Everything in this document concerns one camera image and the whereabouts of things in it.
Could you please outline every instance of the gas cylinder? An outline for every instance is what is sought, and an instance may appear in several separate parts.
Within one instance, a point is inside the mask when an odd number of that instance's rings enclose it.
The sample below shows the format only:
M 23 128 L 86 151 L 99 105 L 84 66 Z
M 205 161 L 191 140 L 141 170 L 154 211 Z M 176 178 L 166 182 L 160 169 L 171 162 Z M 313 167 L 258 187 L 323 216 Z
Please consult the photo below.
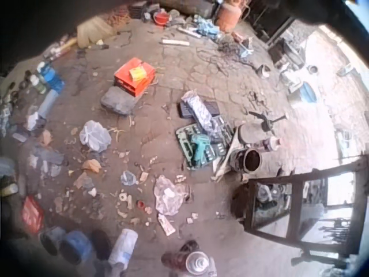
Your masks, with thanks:
M 215 25 L 219 26 L 221 31 L 230 33 L 236 27 L 241 15 L 242 11 L 239 7 L 224 2 L 217 14 Z

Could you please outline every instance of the plastic bag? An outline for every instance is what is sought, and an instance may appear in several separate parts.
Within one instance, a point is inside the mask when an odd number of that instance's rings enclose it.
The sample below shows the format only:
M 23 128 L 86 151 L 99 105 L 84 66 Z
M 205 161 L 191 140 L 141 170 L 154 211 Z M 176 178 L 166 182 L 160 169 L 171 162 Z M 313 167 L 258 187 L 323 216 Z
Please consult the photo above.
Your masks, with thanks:
M 156 198 L 155 208 L 158 212 L 163 215 L 175 215 L 187 193 L 184 185 L 173 185 L 171 180 L 161 175 L 156 180 L 154 195 Z
M 83 145 L 87 144 L 91 150 L 101 152 L 110 145 L 111 136 L 100 123 L 90 120 L 86 122 L 80 132 L 80 140 Z

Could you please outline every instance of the orange toolbox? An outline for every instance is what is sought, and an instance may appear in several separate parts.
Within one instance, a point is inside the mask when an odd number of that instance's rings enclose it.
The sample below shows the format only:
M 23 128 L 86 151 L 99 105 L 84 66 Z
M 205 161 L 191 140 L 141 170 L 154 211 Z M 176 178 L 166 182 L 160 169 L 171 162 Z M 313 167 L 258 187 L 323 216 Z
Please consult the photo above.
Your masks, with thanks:
M 142 65 L 147 73 L 147 77 L 139 81 L 133 81 L 129 70 Z M 143 93 L 145 88 L 154 80 L 155 68 L 138 58 L 132 58 L 119 68 L 114 74 L 114 85 L 127 91 L 134 97 Z

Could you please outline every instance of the plastic bottle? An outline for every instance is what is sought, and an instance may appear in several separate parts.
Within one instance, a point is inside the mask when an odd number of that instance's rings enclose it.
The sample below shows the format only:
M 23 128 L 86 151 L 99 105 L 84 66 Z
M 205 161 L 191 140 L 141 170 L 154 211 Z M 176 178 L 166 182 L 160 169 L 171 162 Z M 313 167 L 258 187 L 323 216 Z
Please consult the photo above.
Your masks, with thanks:
M 29 80 L 40 94 L 44 94 L 46 92 L 46 87 L 41 83 L 40 79 L 36 75 L 31 75 Z
M 54 68 L 52 68 L 49 63 L 39 63 L 37 66 L 37 71 L 42 75 L 51 89 L 54 89 L 59 94 L 62 92 L 64 88 L 64 81 L 60 79 Z
M 51 110 L 52 105 L 54 105 L 54 102 L 58 97 L 59 93 L 57 93 L 54 89 L 48 92 L 48 94 L 44 99 L 44 102 L 42 102 L 42 104 L 39 107 L 39 110 L 37 111 L 42 118 L 46 119 L 47 114 Z
M 123 270 L 127 269 L 137 238 L 138 234 L 135 231 L 130 229 L 122 230 L 108 260 L 112 267 L 117 263 L 122 263 L 124 264 Z

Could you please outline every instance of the cordless drill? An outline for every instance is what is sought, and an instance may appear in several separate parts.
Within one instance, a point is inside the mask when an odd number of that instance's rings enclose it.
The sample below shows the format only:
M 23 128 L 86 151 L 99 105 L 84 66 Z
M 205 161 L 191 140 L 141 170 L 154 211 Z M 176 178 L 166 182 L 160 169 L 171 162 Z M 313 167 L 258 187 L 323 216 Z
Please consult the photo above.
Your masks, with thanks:
M 192 158 L 192 164 L 196 168 L 199 168 L 203 163 L 206 162 L 204 151 L 206 146 L 210 145 L 210 137 L 205 134 L 193 134 L 191 136 L 191 142 L 196 144 L 196 150 Z

